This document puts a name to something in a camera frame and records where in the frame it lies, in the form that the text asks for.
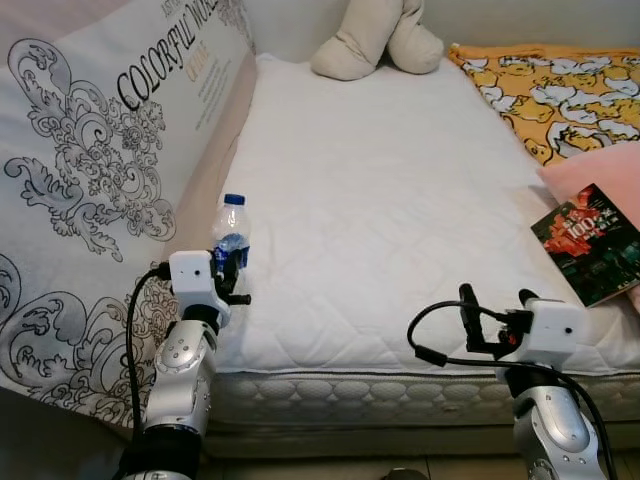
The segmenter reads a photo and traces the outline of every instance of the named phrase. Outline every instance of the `cartoon pattern fabric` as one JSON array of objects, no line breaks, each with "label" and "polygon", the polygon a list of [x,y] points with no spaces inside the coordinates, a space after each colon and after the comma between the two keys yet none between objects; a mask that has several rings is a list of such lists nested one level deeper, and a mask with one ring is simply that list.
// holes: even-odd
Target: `cartoon pattern fabric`
[{"label": "cartoon pattern fabric", "polygon": [[449,57],[542,165],[640,140],[640,49],[454,45]]}]

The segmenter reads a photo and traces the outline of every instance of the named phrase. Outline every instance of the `black floral pattern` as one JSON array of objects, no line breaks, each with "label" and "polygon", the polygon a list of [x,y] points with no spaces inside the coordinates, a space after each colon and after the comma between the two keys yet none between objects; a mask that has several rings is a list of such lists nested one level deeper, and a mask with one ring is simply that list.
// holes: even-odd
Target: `black floral pattern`
[{"label": "black floral pattern", "polygon": [[166,128],[162,107],[148,101],[131,112],[119,100],[107,100],[94,84],[73,80],[62,53],[42,40],[15,43],[8,63],[31,101],[33,129],[55,144],[54,168],[30,157],[4,166],[9,177],[26,177],[21,197],[27,205],[46,207],[58,235],[80,237],[89,251],[108,251],[118,262],[120,249],[105,231],[114,222],[126,221],[134,236],[170,240],[173,208],[160,196],[154,168],[162,149],[159,133]]},{"label": "black floral pattern", "polygon": [[217,9],[218,17],[224,25],[232,25],[238,29],[251,51],[255,54],[256,48],[249,30],[249,22],[247,20],[247,10],[242,0],[218,0]]},{"label": "black floral pattern", "polygon": [[[124,358],[130,297],[124,302],[103,297],[87,311],[69,292],[50,292],[35,299],[23,299],[23,293],[18,268],[0,254],[0,370],[4,376],[33,399],[130,426]],[[134,316],[134,356],[143,405],[154,375],[153,353],[176,312],[168,282],[149,280]]]}]

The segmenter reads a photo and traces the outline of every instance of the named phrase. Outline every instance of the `cable connector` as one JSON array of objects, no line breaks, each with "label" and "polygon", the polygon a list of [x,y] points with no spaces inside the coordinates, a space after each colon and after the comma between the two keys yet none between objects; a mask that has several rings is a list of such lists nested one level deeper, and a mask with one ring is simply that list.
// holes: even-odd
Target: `cable connector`
[{"label": "cable connector", "polygon": [[447,357],[444,353],[436,352],[435,350],[423,347],[422,345],[416,345],[414,352],[416,358],[437,365],[438,367],[444,367],[449,360],[449,357]]},{"label": "cable connector", "polygon": [[171,268],[169,267],[169,262],[160,262],[160,264],[151,271],[154,276],[158,277],[160,280],[165,282],[167,280],[171,280]]},{"label": "cable connector", "polygon": [[531,332],[531,325],[533,325],[533,312],[531,310],[507,310],[506,313],[500,315],[503,316],[500,321],[505,323],[511,330],[519,333]]}]

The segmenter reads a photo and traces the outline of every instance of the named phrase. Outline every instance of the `mattress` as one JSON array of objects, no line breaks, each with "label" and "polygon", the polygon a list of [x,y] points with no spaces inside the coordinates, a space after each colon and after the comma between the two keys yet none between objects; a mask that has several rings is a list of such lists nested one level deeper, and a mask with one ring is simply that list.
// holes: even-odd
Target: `mattress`
[{"label": "mattress", "polygon": [[[268,56],[258,68],[224,187],[248,199],[253,304],[221,331],[214,419],[326,423],[331,404],[329,423],[357,423],[375,403],[374,424],[509,422],[491,370],[428,365],[405,335],[464,282],[494,310],[518,307],[521,288],[579,303],[529,230],[555,205],[535,160],[446,59],[426,76],[382,67],[351,83]],[[589,312],[565,370],[626,405],[609,419],[637,417],[640,318],[623,297]],[[483,326],[495,339],[499,325]],[[484,358],[466,352],[457,309],[416,339]]]}]

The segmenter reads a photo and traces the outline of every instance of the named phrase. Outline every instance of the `beige plush toy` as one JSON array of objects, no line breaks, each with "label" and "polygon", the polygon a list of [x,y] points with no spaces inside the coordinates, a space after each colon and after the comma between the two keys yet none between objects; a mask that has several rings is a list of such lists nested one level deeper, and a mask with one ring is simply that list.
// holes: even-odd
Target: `beige plush toy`
[{"label": "beige plush toy", "polygon": [[318,75],[356,80],[372,73],[385,47],[398,68],[437,68],[444,46],[420,23],[423,0],[351,0],[340,30],[311,58]]}]

